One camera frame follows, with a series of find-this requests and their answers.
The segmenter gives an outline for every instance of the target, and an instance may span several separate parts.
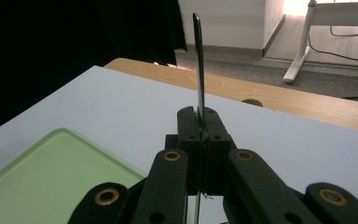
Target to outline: desk leg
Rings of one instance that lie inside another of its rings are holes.
[[[305,18],[304,29],[301,36],[298,54],[283,77],[283,82],[285,83],[293,83],[295,81],[298,71],[300,70],[305,58],[308,55],[308,52],[310,51],[310,47],[307,47],[307,41],[308,36],[310,35],[310,25],[315,14],[315,6],[315,0],[310,0],[310,2],[308,3],[308,11],[307,16]]]

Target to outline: white desk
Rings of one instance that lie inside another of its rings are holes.
[[[176,133],[192,90],[93,67],[0,127],[0,169],[52,130],[66,127],[148,172]],[[358,197],[358,131],[206,95],[238,147],[256,151],[301,192],[329,182]],[[226,221],[220,198],[201,204],[200,223]]]

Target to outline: white wall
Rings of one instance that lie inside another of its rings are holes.
[[[272,34],[283,17],[284,0],[266,0],[266,13],[264,20],[263,48],[269,42]]]
[[[263,49],[283,16],[284,0],[178,0],[186,43],[194,45],[192,14],[205,46]]]

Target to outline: dark curtain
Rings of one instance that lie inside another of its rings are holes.
[[[167,8],[168,23],[171,30],[173,48],[187,50],[182,14],[178,0],[165,0],[165,7]]]
[[[173,49],[162,0],[0,0],[0,125],[93,65]]]

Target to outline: wooden table edge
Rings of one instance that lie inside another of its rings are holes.
[[[123,58],[113,60],[105,68],[197,89],[196,71]],[[205,75],[205,92],[241,102],[254,99],[265,108],[358,130],[358,102],[354,101],[212,74]]]

